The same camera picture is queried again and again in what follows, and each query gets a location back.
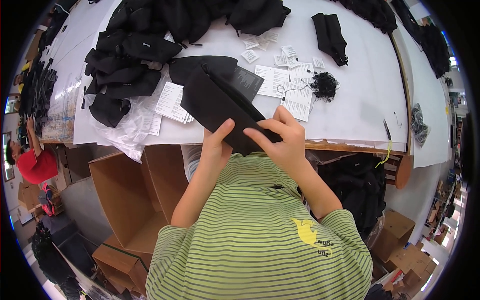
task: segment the cardboard box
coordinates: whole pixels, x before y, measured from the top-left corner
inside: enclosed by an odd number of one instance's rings
[[[125,250],[115,235],[111,235],[92,257],[117,290],[123,287],[146,295],[145,282],[152,261],[151,254]]]
[[[152,145],[142,164],[124,153],[89,163],[98,199],[120,245],[153,253],[158,232],[170,223],[188,182],[179,145]]]
[[[385,224],[375,242],[372,252],[384,263],[391,254],[402,249],[410,238],[415,222],[404,215],[389,209],[385,212]]]

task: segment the person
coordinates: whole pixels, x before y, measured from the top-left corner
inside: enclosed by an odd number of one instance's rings
[[[17,142],[7,142],[6,157],[10,165],[17,165],[23,178],[33,184],[39,184],[58,174],[57,159],[51,150],[42,150],[35,135],[32,117],[27,120],[27,135],[30,150],[23,153]]]
[[[183,145],[189,185],[158,233],[146,280],[157,299],[363,299],[372,258],[352,214],[305,158],[305,129],[282,106],[247,128],[263,152],[232,155],[226,120]],[[185,161],[186,157],[200,157]],[[317,219],[300,201],[300,187]]]
[[[13,85],[18,85],[18,92],[21,93],[24,88],[24,78],[27,76],[28,72],[30,71],[30,62],[27,62],[22,69],[20,70],[20,74],[15,75],[13,78]]]

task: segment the white label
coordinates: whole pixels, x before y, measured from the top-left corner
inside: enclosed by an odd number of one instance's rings
[[[250,49],[259,45],[257,42],[257,38],[255,36],[250,36],[244,39],[243,42],[245,43],[245,47],[247,47],[247,49]]]
[[[262,49],[263,51],[267,51],[268,44],[270,44],[269,41],[267,41],[266,39],[264,39],[264,38],[261,37],[261,36],[258,36],[258,37],[257,37],[257,42],[258,42],[257,48],[260,48],[260,49]]]
[[[283,51],[288,57],[297,55],[297,52],[296,52],[295,49],[292,47],[292,45],[282,46],[282,51]]]
[[[288,57],[286,55],[274,55],[275,65],[277,67],[286,67],[288,66]]]
[[[162,122],[162,115],[153,113],[152,122],[148,130],[148,134],[158,136],[160,134],[160,124]]]
[[[253,50],[247,50],[241,55],[248,61],[248,63],[252,63],[254,60],[260,57]]]
[[[166,82],[156,104],[155,112],[183,123],[188,113],[180,106],[182,97],[183,86]]]
[[[258,90],[259,95],[282,97],[283,90],[278,88],[278,86],[283,86],[285,81],[288,82],[288,71],[256,65],[255,74],[264,79],[262,86]]]
[[[147,137],[148,133],[146,132],[137,132],[137,135],[133,138],[133,141],[134,142],[137,142],[137,143],[140,143],[141,141],[143,141],[146,137]]]
[[[276,43],[278,41],[278,33],[272,32],[272,31],[267,31],[265,39],[271,42]]]

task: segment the open cardboard box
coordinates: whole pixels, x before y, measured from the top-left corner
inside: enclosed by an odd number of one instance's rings
[[[100,204],[120,245],[153,253],[158,232],[170,223],[188,182],[179,145],[147,146],[142,162],[119,152],[89,165]]]
[[[113,234],[95,250],[92,257],[118,291],[123,287],[146,295],[145,282],[151,254],[125,250]]]

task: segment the black bag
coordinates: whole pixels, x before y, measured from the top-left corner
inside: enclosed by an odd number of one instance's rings
[[[107,74],[112,74],[116,70],[128,68],[132,65],[132,60],[129,58],[109,56],[108,54],[93,48],[85,57],[85,62]]]
[[[117,70],[110,75],[98,72],[98,74],[96,75],[96,80],[97,83],[100,85],[110,83],[129,84],[138,77],[140,77],[140,75],[142,75],[144,72],[147,72],[147,70],[147,65],[139,65]]]
[[[115,47],[121,45],[126,37],[127,33],[121,29],[113,33],[109,33],[108,31],[99,32],[95,49],[114,53]]]
[[[318,49],[330,55],[338,66],[348,63],[345,55],[347,42],[343,39],[342,29],[336,14],[318,13],[312,17],[317,33]]]
[[[265,117],[238,90],[221,77],[207,74],[208,66],[198,66],[190,75],[183,88],[181,107],[190,113],[202,126],[215,132],[228,118],[235,121],[235,127],[224,141],[243,156],[262,149],[243,133],[245,128],[255,128],[265,134],[273,143],[282,138],[261,128],[256,122]]]
[[[129,84],[108,84],[105,94],[111,98],[125,99],[136,96],[151,96],[156,89],[162,73],[147,70]]]
[[[198,66],[207,64],[210,72],[228,81],[233,76],[237,62],[238,60],[228,56],[202,55],[180,57],[168,62],[168,72],[173,83],[185,85],[193,70]]]
[[[152,11],[148,7],[142,7],[130,14],[130,26],[136,32],[145,31],[150,27]]]
[[[163,36],[141,33],[131,33],[123,41],[123,47],[128,55],[161,64],[177,55],[182,47],[163,39]]]
[[[130,111],[130,101],[113,99],[104,94],[97,94],[90,105],[92,116],[107,127],[115,128],[121,118]]]
[[[188,33],[188,42],[193,44],[203,37],[210,27],[210,15],[203,0],[189,0],[185,5],[192,24]]]

